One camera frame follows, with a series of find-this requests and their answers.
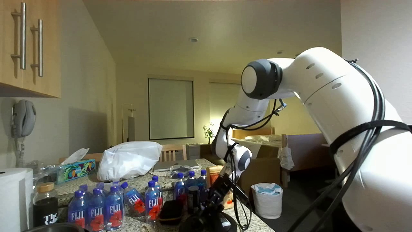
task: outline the wastebasket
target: wastebasket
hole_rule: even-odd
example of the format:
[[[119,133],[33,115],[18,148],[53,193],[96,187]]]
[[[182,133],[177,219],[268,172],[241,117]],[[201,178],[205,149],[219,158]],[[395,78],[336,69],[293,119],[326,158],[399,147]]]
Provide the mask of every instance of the wastebasket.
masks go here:
[[[256,213],[267,219],[279,218],[282,214],[283,189],[275,183],[260,183],[251,186]]]

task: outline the ceiling light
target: ceiling light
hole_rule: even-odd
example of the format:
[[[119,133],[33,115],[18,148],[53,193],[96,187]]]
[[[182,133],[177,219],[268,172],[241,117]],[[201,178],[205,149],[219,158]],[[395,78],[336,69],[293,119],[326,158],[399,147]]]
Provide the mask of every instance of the ceiling light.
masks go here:
[[[189,38],[189,41],[192,42],[192,43],[196,43],[197,41],[199,41],[199,39],[196,38],[196,37],[191,37],[191,38]]]

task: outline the laptop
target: laptop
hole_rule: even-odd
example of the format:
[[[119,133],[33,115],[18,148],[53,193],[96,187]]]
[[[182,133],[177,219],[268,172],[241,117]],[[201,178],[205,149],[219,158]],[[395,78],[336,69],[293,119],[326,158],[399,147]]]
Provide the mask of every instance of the laptop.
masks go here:
[[[170,167],[174,165],[182,165],[182,166],[189,166],[191,168],[199,168],[199,164],[196,163],[196,160],[188,159],[188,160],[157,162],[153,167],[153,171],[154,172],[169,171]]]

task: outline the black label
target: black label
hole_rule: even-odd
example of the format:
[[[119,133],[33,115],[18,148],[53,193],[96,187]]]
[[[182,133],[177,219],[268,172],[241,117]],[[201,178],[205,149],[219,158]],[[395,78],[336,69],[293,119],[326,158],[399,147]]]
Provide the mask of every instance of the black label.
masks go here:
[[[57,222],[58,200],[56,197],[41,199],[33,205],[34,227]]]

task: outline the metal cabinet handle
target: metal cabinet handle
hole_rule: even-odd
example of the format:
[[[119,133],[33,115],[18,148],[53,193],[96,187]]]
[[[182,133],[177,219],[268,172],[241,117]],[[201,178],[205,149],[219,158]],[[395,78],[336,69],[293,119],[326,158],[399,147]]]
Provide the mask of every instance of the metal cabinet handle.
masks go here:
[[[20,3],[20,13],[12,12],[12,16],[20,19],[20,55],[12,54],[12,58],[20,59],[20,69],[26,69],[26,3]]]
[[[38,19],[37,20],[37,28],[30,28],[32,31],[37,31],[38,32],[38,38],[37,38],[37,59],[39,61],[38,64],[31,64],[31,67],[37,67],[37,75],[38,76],[43,76],[43,20]]]

